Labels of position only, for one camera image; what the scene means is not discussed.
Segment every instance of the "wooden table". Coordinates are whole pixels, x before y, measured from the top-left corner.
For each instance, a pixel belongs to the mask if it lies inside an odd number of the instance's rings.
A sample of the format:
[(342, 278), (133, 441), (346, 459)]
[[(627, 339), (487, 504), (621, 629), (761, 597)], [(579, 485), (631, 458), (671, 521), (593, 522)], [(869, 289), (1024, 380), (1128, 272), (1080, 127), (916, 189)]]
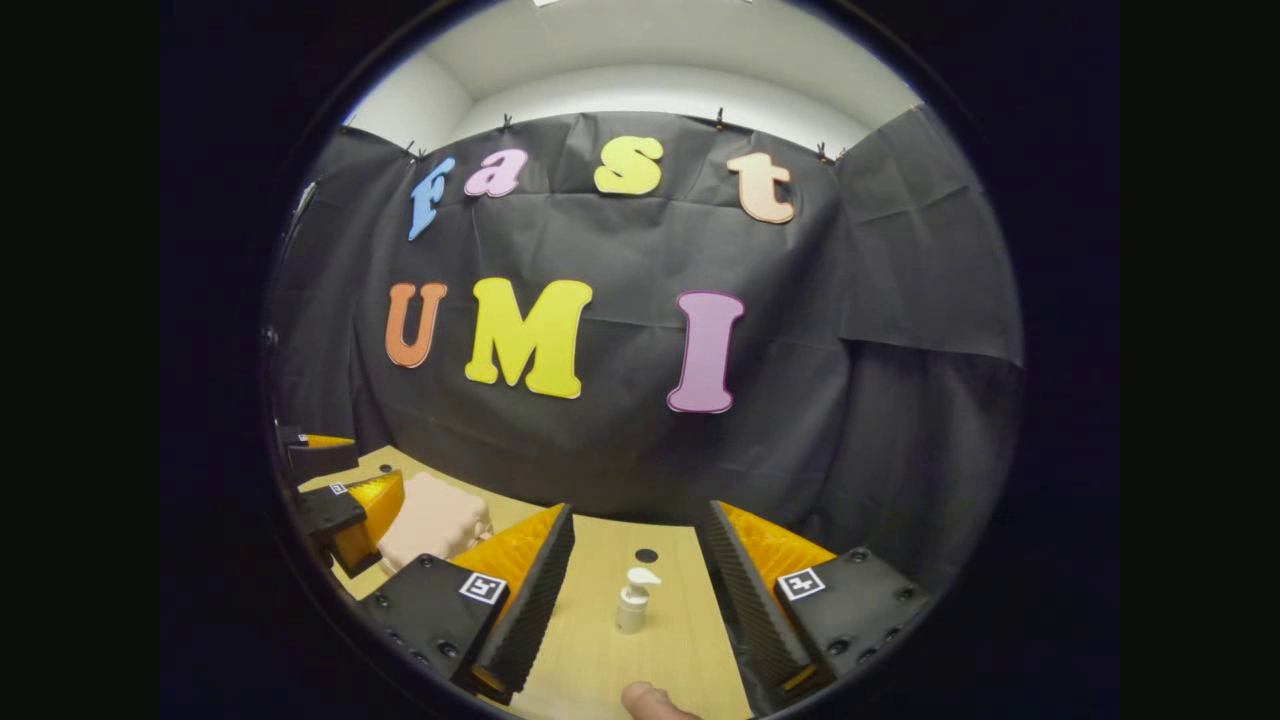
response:
[[(369, 479), (384, 464), (402, 470), (406, 480), (425, 471), (483, 497), (495, 533), (543, 510), (438, 473), (389, 446), (361, 457), (358, 469), (315, 478), (300, 489)], [(515, 696), (508, 710), (532, 720), (627, 720), (618, 700), (622, 688), (632, 680), (649, 680), (664, 688), (678, 707), (704, 720), (750, 717), (694, 529), (575, 514), (573, 533), (573, 553), (541, 650), (525, 691)], [(640, 548), (658, 553), (658, 560), (645, 566), (662, 584), (650, 588), (644, 629), (623, 635), (613, 625), (618, 592), (627, 569), (641, 565), (635, 559)], [(389, 577), (378, 565), (355, 578), (337, 565), (333, 573), (356, 598)]]

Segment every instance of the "yellow letter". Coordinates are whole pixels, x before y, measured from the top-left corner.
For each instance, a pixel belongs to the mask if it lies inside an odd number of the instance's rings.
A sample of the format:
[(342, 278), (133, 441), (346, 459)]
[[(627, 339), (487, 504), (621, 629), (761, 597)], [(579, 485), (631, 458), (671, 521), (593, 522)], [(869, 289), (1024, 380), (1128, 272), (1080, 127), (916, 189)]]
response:
[(525, 384), (539, 395), (577, 397), (582, 383), (573, 375), (573, 351), (577, 347), (577, 322), (582, 307), (591, 301), (591, 288), (577, 281), (556, 281), (543, 288), (529, 318), (520, 316), (516, 293), (507, 278), (484, 278), (476, 282), (476, 342), (467, 378), (493, 383), (498, 369), (493, 352), (498, 351), (502, 377), (516, 387), (520, 373), (534, 356), (534, 369), (525, 375)]
[(614, 137), (600, 149), (604, 167), (595, 169), (595, 187), (600, 192), (644, 195), (662, 179), (662, 169), (654, 163), (658, 158), (662, 143), (652, 137)]

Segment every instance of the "white pump bottle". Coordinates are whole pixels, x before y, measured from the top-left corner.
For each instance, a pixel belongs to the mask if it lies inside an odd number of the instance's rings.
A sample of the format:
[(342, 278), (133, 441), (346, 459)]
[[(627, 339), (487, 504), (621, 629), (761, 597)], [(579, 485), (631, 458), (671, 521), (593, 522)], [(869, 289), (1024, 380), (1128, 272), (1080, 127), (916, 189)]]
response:
[(662, 579), (644, 568), (627, 570), (627, 587), (618, 597), (618, 632), (630, 635), (644, 626), (644, 611), (649, 607), (649, 591), (645, 585), (660, 585)]

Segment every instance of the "purple letter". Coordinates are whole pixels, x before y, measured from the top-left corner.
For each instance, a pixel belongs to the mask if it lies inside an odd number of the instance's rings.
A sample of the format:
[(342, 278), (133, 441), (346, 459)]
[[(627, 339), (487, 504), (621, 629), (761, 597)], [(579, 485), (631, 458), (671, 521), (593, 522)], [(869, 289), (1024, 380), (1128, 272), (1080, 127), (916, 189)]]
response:
[(724, 389), (728, 333), (746, 306), (732, 295), (692, 291), (676, 301), (689, 322), (685, 331), (685, 366), (680, 387), (667, 396), (676, 413), (723, 413), (733, 406)]
[(518, 147), (499, 150), (480, 163), (480, 169), (471, 176), (462, 190), (467, 195), (502, 197), (520, 184), (516, 182), (516, 176), (520, 174), (520, 168), (525, 167), (526, 160), (529, 160), (529, 152)]

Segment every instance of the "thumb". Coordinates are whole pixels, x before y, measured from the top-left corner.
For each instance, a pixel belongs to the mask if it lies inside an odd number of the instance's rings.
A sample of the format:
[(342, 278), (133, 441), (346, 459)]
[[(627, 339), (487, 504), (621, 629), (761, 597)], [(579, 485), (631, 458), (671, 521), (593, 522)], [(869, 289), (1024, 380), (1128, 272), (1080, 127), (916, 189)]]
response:
[(672, 705), (667, 691), (644, 680), (622, 688), (622, 707), (627, 708), (632, 720), (701, 720)]

